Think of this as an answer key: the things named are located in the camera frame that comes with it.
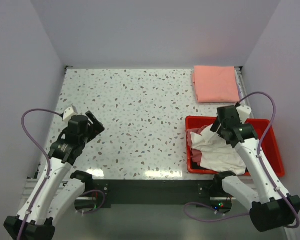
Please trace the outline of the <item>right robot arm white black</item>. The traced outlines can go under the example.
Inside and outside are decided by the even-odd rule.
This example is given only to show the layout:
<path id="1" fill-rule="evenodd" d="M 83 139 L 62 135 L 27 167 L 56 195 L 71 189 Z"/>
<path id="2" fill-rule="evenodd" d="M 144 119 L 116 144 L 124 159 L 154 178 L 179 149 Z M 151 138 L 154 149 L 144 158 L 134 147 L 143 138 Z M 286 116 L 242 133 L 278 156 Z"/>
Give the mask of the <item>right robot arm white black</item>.
<path id="1" fill-rule="evenodd" d="M 245 185 L 231 171 L 214 178 L 213 192 L 220 197 L 227 193 L 247 210 L 254 227 L 266 232 L 280 227 L 297 228 L 300 224 L 300 197 L 291 195 L 269 164 L 254 127 L 240 118 L 234 105 L 217 108 L 211 131 L 218 134 L 242 158 L 256 190 Z"/>

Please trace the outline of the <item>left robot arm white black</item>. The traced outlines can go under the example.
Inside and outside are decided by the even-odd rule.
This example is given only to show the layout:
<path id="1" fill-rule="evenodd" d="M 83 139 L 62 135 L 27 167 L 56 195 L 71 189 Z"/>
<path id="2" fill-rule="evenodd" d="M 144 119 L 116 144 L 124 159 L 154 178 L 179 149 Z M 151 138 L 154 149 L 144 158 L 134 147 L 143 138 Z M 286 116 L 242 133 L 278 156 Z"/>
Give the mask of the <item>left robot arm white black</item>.
<path id="1" fill-rule="evenodd" d="M 90 111 L 79 115 L 69 107 L 59 117 L 67 127 L 51 145 L 49 153 L 44 154 L 44 173 L 17 215 L 8 216 L 3 224 L 14 240 L 51 240 L 58 220 L 78 197 L 96 195 L 101 200 L 87 214 L 99 210 L 106 201 L 107 194 L 96 189 L 93 176 L 84 171 L 72 173 L 65 187 L 59 189 L 86 145 L 105 130 Z"/>

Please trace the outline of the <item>white printed t shirt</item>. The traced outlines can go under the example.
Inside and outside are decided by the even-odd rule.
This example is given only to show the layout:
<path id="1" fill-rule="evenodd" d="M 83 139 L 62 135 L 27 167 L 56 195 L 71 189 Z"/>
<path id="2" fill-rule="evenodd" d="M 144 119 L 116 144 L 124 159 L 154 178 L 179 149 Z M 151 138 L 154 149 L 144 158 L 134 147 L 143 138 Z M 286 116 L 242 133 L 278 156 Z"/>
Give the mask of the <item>white printed t shirt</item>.
<path id="1" fill-rule="evenodd" d="M 239 154 L 208 125 L 201 135 L 191 133 L 192 148 L 201 151 L 200 167 L 217 173 L 231 171 L 237 176 L 246 172 L 246 165 Z"/>

